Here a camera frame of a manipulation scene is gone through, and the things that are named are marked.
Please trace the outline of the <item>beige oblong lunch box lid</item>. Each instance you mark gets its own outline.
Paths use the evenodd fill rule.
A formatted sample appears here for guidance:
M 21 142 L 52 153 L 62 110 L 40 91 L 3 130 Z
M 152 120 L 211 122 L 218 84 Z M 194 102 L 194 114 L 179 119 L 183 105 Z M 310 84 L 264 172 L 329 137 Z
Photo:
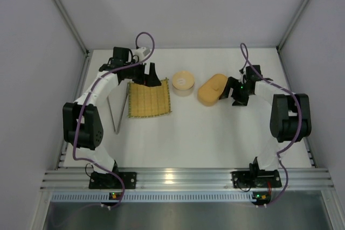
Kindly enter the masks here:
M 215 74 L 206 83 L 204 83 L 197 92 L 199 95 L 217 95 L 221 96 L 227 83 L 227 76 L 224 74 Z

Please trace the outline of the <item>beige oblong lunch box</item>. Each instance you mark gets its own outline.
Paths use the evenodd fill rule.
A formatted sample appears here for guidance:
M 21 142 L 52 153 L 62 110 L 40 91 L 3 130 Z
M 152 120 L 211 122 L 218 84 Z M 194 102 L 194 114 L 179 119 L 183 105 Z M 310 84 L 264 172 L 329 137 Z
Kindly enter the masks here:
M 199 102 L 207 107 L 214 106 L 219 101 L 219 96 L 215 95 L 199 95 Z

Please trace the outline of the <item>round beige lid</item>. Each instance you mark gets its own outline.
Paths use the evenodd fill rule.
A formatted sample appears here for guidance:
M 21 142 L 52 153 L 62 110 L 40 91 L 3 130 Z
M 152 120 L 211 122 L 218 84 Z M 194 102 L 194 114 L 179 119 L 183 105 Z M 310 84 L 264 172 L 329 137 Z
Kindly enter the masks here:
M 188 90 L 195 84 L 194 75 L 189 71 L 179 71 L 172 77 L 172 85 L 178 90 Z

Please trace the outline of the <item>round metal bowl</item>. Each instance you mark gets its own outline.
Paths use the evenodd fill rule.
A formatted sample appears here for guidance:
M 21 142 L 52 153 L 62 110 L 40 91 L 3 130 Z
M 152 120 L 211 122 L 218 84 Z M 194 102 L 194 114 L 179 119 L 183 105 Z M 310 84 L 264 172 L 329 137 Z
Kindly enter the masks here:
M 173 92 L 178 96 L 189 96 L 194 90 L 195 81 L 185 78 L 178 78 L 172 81 Z

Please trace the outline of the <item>metal tongs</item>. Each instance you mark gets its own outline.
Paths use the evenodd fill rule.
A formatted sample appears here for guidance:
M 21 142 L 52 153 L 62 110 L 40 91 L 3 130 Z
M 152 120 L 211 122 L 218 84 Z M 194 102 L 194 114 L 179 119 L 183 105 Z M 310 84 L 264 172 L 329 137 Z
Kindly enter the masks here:
M 121 122 L 125 111 L 128 97 L 127 83 L 121 83 L 111 91 L 107 97 L 114 132 L 116 135 L 120 132 Z

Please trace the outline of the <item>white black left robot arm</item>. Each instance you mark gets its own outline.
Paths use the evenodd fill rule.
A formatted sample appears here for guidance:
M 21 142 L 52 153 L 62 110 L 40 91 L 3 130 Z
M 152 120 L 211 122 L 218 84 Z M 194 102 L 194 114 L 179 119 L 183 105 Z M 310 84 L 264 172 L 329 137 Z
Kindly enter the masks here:
M 120 178 L 116 161 L 102 143 L 104 128 L 98 107 L 125 80 L 146 87 L 160 86 L 155 64 L 146 64 L 153 52 L 154 48 L 148 47 L 137 47 L 134 51 L 114 47 L 113 55 L 100 66 L 88 89 L 63 106 L 64 140 L 72 144 L 72 157 L 75 161 L 91 163 L 96 176 Z

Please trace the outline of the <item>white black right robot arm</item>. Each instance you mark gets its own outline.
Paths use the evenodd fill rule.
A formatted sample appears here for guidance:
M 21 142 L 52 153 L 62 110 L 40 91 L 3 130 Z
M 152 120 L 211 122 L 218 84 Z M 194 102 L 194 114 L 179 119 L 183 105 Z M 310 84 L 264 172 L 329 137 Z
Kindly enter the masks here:
M 240 70 L 242 78 L 229 77 L 220 99 L 232 97 L 233 106 L 247 106 L 255 95 L 271 106 L 270 133 L 273 141 L 250 163 L 251 177 L 273 176 L 282 155 L 309 136 L 312 131 L 311 111 L 307 94 L 297 94 L 276 84 L 261 74 L 260 66 L 247 66 Z

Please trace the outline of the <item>woven bamboo tray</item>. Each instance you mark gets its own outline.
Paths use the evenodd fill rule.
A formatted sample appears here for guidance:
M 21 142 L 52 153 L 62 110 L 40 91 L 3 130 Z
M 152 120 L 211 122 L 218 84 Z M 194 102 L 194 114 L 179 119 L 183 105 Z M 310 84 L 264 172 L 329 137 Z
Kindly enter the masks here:
M 147 87 L 129 82 L 128 117 L 146 119 L 171 113 L 169 79 L 161 80 L 157 87 Z

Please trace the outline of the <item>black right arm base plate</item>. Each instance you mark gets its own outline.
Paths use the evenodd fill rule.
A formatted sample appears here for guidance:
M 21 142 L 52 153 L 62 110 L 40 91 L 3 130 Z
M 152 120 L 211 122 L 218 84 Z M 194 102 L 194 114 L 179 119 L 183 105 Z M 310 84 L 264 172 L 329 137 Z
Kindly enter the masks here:
M 282 187 L 278 170 L 260 170 L 257 173 L 250 171 L 235 171 L 231 174 L 235 188 L 268 188 L 268 184 L 270 184 L 272 188 Z

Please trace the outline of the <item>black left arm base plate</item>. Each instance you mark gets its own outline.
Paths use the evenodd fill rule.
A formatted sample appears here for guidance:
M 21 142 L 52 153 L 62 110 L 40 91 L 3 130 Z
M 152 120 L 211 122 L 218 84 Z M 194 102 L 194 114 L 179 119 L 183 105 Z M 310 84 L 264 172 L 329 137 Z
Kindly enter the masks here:
M 136 172 L 119 172 L 118 176 L 122 180 L 125 189 L 136 189 Z M 122 185 L 112 174 L 92 172 L 88 188 L 92 190 L 122 189 Z

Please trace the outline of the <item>aluminium mounting rail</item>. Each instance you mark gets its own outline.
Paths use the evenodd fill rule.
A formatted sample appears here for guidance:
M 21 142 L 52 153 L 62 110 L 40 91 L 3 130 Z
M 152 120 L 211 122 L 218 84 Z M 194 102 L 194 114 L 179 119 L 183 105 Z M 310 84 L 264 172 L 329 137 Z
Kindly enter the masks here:
M 40 189 L 43 191 L 88 190 L 92 169 L 60 168 L 44 174 Z M 136 172 L 137 191 L 227 191 L 240 182 L 236 169 L 159 169 L 132 168 Z M 287 185 L 288 191 L 333 189 L 334 183 L 327 169 L 302 168 L 279 170 L 275 180 Z

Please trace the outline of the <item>left aluminium frame post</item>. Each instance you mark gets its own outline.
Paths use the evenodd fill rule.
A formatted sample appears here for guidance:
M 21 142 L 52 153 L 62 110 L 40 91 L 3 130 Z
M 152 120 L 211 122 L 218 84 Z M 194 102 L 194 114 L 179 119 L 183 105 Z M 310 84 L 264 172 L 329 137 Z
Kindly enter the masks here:
M 84 54 L 85 57 L 87 57 L 89 54 L 89 50 L 86 47 L 84 41 L 82 40 L 82 37 L 80 36 L 72 18 L 68 14 L 67 9 L 65 8 L 63 2 L 61 0 L 52 0 L 52 2 L 55 5 L 55 7 L 57 8 L 58 12 L 60 13 L 62 19 L 64 20 L 67 28 L 71 32 L 73 38 L 77 42 L 82 53 Z

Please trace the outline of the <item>aluminium frame post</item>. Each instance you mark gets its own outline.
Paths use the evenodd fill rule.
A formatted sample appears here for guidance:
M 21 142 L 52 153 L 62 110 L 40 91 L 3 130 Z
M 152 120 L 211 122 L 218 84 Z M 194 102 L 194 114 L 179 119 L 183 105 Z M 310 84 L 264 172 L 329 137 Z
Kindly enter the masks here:
M 310 2 L 311 2 L 311 0 L 301 0 L 299 5 L 297 6 L 297 9 L 296 9 L 294 15 L 292 16 L 292 19 L 288 23 L 288 26 L 287 26 L 284 34 L 282 35 L 278 45 L 276 46 L 278 54 L 281 53 L 282 49 L 284 48 L 286 42 L 288 41 L 289 37 L 293 33 L 295 27 L 297 26 L 299 20 L 301 19 L 302 15 L 306 11 Z
M 72 18 L 68 14 L 67 9 L 65 8 L 63 2 L 61 0 L 52 0 L 52 2 L 55 5 L 55 7 L 57 8 L 58 12 L 60 13 L 62 19 L 64 20 L 67 28 L 71 32 L 73 38 L 77 42 L 82 53 L 84 54 L 85 57 L 87 57 L 89 54 L 89 50 L 86 47 L 84 41 L 82 40 L 82 37 L 80 36 Z

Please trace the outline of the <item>right aluminium frame post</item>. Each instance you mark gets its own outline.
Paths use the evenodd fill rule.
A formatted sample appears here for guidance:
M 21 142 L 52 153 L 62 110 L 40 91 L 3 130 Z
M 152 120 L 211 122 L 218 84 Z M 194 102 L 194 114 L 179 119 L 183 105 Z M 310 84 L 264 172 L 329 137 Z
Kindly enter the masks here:
M 310 2 L 311 2 L 311 0 L 301 0 L 299 5 L 297 6 L 297 9 L 296 9 L 294 15 L 292 16 L 292 19 L 288 23 L 288 26 L 287 26 L 284 34 L 282 35 L 278 45 L 276 46 L 278 54 L 281 53 L 282 49 L 284 48 L 286 42 L 288 41 L 289 37 L 293 33 L 295 27 L 297 26 L 299 20 L 301 19 L 302 15 L 306 11 Z

